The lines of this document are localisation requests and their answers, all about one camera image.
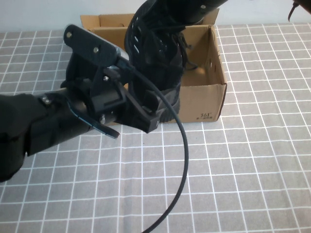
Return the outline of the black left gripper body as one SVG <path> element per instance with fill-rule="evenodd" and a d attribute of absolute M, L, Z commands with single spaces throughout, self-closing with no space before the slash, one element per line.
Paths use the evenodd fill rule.
<path fill-rule="evenodd" d="M 124 85 L 131 77 L 128 67 L 121 56 L 103 60 L 73 53 L 61 84 L 60 99 L 79 122 L 101 133 L 113 133 L 108 124 L 122 124 L 125 93 L 129 93 Z"/>

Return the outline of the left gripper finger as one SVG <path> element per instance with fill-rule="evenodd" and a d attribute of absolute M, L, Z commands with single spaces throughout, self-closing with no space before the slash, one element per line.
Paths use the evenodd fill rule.
<path fill-rule="evenodd" d="M 159 125 L 159 117 L 151 110 L 139 105 L 136 99 L 125 93 L 126 105 L 122 114 L 122 124 L 139 129 L 145 133 L 154 131 Z"/>

